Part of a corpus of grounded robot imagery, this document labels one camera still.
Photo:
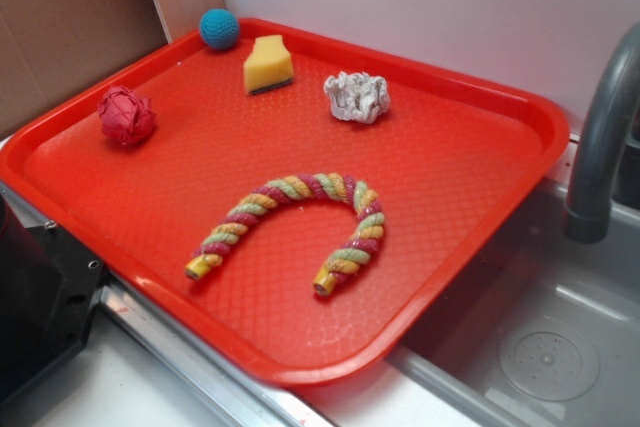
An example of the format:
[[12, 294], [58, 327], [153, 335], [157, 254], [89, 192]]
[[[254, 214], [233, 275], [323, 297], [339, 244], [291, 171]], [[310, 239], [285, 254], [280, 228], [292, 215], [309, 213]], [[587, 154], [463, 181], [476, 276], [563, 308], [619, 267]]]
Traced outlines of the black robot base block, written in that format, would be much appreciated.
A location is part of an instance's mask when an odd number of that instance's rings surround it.
[[86, 344], [104, 262], [62, 227], [25, 227], [1, 201], [1, 405]]

